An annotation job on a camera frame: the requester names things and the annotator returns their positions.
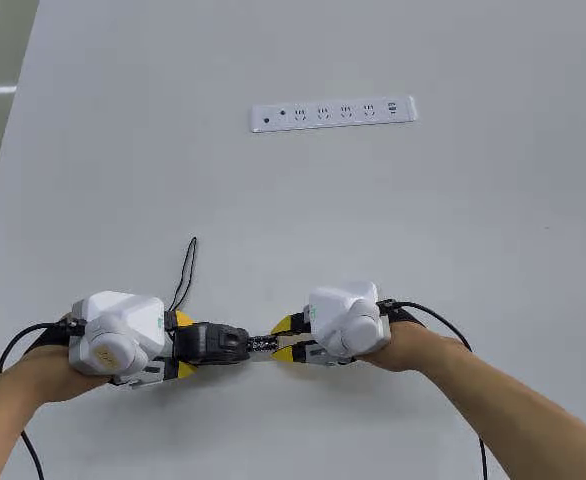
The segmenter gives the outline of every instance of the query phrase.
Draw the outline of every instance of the small label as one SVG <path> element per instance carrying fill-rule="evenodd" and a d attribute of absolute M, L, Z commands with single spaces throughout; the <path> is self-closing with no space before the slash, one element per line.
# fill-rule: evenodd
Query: small label
<path fill-rule="evenodd" d="M 111 351 L 105 346 L 94 348 L 93 355 L 108 370 L 117 370 L 120 368 L 120 362 L 117 361 Z"/>

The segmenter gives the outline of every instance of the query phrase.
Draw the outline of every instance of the white plastic housing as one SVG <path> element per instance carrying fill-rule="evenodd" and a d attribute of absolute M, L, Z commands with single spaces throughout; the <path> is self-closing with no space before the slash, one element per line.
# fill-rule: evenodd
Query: white plastic housing
<path fill-rule="evenodd" d="M 155 297 L 100 292 L 73 305 L 73 318 L 87 322 L 72 337 L 69 362 L 87 375 L 132 375 L 164 347 L 164 303 Z"/>
<path fill-rule="evenodd" d="M 391 331 L 388 319 L 380 317 L 377 301 L 377 287 L 372 282 L 316 288 L 309 295 L 315 341 L 338 357 L 379 350 L 390 341 Z"/>

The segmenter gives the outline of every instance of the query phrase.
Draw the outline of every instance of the black cable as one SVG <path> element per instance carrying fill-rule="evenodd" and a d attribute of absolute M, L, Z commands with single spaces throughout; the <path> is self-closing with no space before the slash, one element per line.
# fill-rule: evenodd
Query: black cable
<path fill-rule="evenodd" d="M 453 325 L 451 322 L 449 322 L 446 318 L 444 318 L 442 315 L 438 314 L 437 312 L 434 312 L 430 308 L 425 307 L 423 305 L 420 305 L 419 303 L 414 303 L 414 302 L 396 302 L 393 304 L 393 306 L 394 307 L 395 306 L 402 307 L 402 308 L 403 307 L 415 308 L 416 310 L 421 310 L 422 312 L 429 314 L 433 318 L 436 318 L 437 320 L 442 322 L 446 327 L 448 327 L 457 336 L 457 338 L 460 339 L 460 341 L 464 344 L 464 346 L 466 347 L 466 349 L 469 352 L 473 352 L 471 345 L 466 340 L 464 335 L 462 335 L 462 332 L 460 332 L 457 329 L 457 327 L 455 327 L 455 325 Z M 489 472 L 488 472 L 488 468 L 486 465 L 486 447 L 484 446 L 484 442 L 482 441 L 482 438 L 480 438 L 478 436 L 478 439 L 480 441 L 480 455 L 482 457 L 482 478 L 483 478 L 483 480 L 488 480 Z"/>
<path fill-rule="evenodd" d="M 197 237 L 193 237 L 191 239 L 191 241 L 189 242 L 189 246 L 186 249 L 186 255 L 184 255 L 184 263 L 182 264 L 182 275 L 181 275 L 180 281 L 177 284 L 177 287 L 175 289 L 175 295 L 173 296 L 173 301 L 171 302 L 171 306 L 169 307 L 169 311 L 177 310 L 178 308 L 180 308 L 180 306 L 182 306 L 182 304 L 184 303 L 184 300 L 186 300 L 186 296 L 188 295 L 189 290 L 191 288 L 191 283 L 193 282 L 193 269 L 195 268 L 196 257 L 197 257 Z M 180 297 L 180 300 L 178 301 L 180 289 L 182 288 L 182 285 L 184 285 L 184 280 L 186 278 L 186 270 L 187 270 L 187 266 L 189 265 L 189 258 L 191 259 L 190 268 L 188 269 L 189 270 L 189 279 L 188 279 L 188 282 L 186 283 L 186 288 L 184 289 L 184 292 L 182 293 L 182 296 Z"/>
<path fill-rule="evenodd" d="M 43 328 L 46 329 L 46 328 L 54 327 L 55 325 L 56 325 L 55 323 L 36 323 L 35 325 L 31 325 L 30 327 L 25 328 L 20 333 L 18 333 L 15 337 L 13 337 L 13 339 L 9 342 L 9 344 L 4 349 L 4 352 L 2 352 L 2 356 L 0 356 L 0 374 L 4 371 L 4 362 L 6 362 L 6 358 L 9 356 L 9 353 L 11 353 L 11 350 L 13 350 L 13 347 L 15 347 L 17 342 L 19 342 L 22 339 L 22 337 L 24 337 L 25 335 L 28 335 L 31 332 L 34 332 L 35 330 L 40 330 Z M 37 452 L 35 451 L 35 448 L 33 447 L 31 440 L 29 439 L 29 437 L 25 431 L 22 431 L 20 436 L 22 437 L 22 440 L 24 440 L 24 445 L 26 445 L 26 449 L 31 454 L 31 458 L 33 459 L 33 463 L 35 464 L 35 468 L 37 470 L 38 478 L 40 480 L 44 480 L 44 472 L 42 471 L 42 464 L 40 463 L 40 459 L 37 456 Z"/>

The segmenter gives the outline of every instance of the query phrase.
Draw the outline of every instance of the power outlet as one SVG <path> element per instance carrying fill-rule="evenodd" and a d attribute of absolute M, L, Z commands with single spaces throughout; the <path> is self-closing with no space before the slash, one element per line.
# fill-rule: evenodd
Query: power outlet
<path fill-rule="evenodd" d="M 251 131 L 279 132 L 415 120 L 417 112 L 411 96 L 256 105 L 251 110 Z"/>

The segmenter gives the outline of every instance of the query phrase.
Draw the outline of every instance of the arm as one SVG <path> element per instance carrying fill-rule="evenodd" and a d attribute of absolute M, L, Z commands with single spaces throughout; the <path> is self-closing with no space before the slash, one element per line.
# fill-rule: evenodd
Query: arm
<path fill-rule="evenodd" d="M 69 400 L 108 381 L 69 366 L 66 347 L 36 348 L 0 375 L 0 473 L 20 432 L 47 402 Z"/>
<path fill-rule="evenodd" d="M 586 480 L 586 425 L 457 341 L 416 324 L 391 326 L 391 343 L 365 360 L 417 370 L 453 402 L 513 479 Z"/>

